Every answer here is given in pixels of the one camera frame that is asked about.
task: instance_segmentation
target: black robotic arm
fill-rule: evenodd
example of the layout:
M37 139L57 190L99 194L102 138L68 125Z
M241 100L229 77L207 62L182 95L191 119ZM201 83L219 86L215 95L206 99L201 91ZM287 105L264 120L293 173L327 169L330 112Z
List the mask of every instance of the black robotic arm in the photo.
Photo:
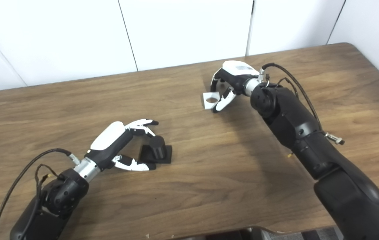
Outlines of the black robotic arm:
M80 200L86 196L89 183L105 169L112 167L130 171L156 169L155 163L139 162L125 155L117 155L134 135L154 137L155 134L147 127L148 125L158 125L158 122L150 119L140 119L127 125L113 122L91 144L84 159L79 161L69 152L75 167L60 173L43 189L41 184L39 185L40 189L37 189L36 196L12 228L10 239L58 239Z
M235 92L250 97L252 108L262 116L278 141L318 180L314 191L346 240L379 240L379 188L330 143L329 140L344 142L323 132L319 121L293 92L270 83L269 79L262 81L264 70L269 66L279 67L294 78L273 63L264 65L258 76L238 71L220 74L226 72L222 68L214 78L230 82Z

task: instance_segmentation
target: wood grain surface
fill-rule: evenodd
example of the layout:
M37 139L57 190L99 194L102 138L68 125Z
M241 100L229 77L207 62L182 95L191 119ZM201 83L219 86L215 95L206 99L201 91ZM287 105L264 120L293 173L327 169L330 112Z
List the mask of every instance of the wood grain surface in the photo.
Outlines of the wood grain surface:
M379 72L352 45L237 58L256 69L286 67L304 86L323 128L345 139L337 148L379 186ZM293 232L333 225L314 181L280 146L249 98L223 112L204 110L221 61L0 91L0 203L22 168L44 150L82 157L111 122L151 118L173 146L171 165L150 172L106 170L91 183L61 239L160 240L260 226ZM272 81L284 74L268 69ZM137 157L147 137L121 153ZM39 163L72 166L54 153ZM0 239L35 193L34 167L14 190Z

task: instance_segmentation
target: silver metal joint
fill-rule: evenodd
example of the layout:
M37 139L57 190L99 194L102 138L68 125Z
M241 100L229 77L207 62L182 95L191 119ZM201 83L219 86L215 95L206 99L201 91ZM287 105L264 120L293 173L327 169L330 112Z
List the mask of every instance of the silver metal joint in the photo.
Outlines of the silver metal joint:
M258 82L258 79L257 78L252 78L250 80L248 80L245 84L244 84L244 93L247 95L247 96L251 96L252 95L252 91L256 88L257 85L259 85L260 82Z
M335 135L332 135L328 132L326 132L326 134L324 135L328 140L330 141L334 141L335 144L340 144L340 145L343 145L345 143L345 141L342 139L342 138L338 138L336 137Z
M68 158L70 158L75 165L79 165L81 163L80 160L72 153L68 156Z
M84 158L79 165L74 167L74 171L90 182L101 172L101 169L90 158Z

